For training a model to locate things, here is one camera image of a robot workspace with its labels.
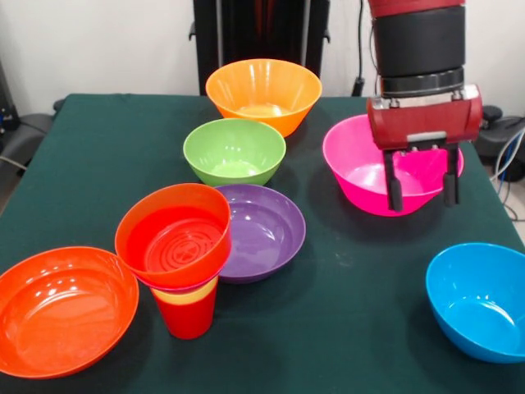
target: green cloth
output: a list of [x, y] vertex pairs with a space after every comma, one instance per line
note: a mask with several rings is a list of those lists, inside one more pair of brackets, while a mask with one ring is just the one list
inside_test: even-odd
[[[206, 335], [170, 337], [142, 286], [134, 322], [104, 359], [50, 381], [2, 375], [0, 393], [524, 393], [525, 367], [469, 359], [427, 302], [426, 268], [444, 248], [488, 241], [523, 250], [473, 147], [462, 146], [460, 206], [440, 196], [405, 218], [373, 217], [345, 200], [321, 150], [330, 127], [364, 104], [322, 98], [287, 139], [268, 185], [302, 209], [304, 247], [263, 282], [221, 284]], [[205, 97], [70, 96], [0, 218], [2, 271], [58, 246], [113, 251], [133, 203], [197, 181], [182, 142], [216, 118]]]

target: red bowl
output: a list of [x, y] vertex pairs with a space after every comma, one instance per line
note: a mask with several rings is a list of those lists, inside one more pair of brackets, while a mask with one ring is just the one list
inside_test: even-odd
[[116, 253], [151, 287], [189, 291], [222, 269], [231, 251], [230, 207], [211, 186], [168, 186], [122, 218]]
[[0, 277], [0, 371], [57, 378], [102, 359], [130, 326], [139, 286], [121, 260], [84, 246], [30, 257]]

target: cup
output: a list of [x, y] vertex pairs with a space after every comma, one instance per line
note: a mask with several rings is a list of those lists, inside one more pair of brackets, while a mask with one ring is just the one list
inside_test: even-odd
[[201, 337], [211, 326], [219, 277], [196, 290], [168, 293], [151, 288], [171, 335], [179, 339]]
[[173, 336], [192, 339], [211, 327], [230, 226], [226, 197], [194, 183], [155, 191], [122, 218], [116, 254], [150, 288]]

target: green bowl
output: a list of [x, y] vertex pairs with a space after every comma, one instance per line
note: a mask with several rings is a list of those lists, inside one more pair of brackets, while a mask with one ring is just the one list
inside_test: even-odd
[[284, 137], [273, 127], [247, 119], [219, 119], [197, 127], [184, 142], [184, 156], [207, 185], [264, 185], [286, 153]]

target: purple bowl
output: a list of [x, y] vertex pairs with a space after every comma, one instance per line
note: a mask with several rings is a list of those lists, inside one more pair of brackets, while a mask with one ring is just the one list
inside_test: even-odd
[[282, 268], [304, 243], [306, 223], [291, 199], [264, 186], [218, 186], [231, 208], [231, 254], [219, 278], [260, 281]]

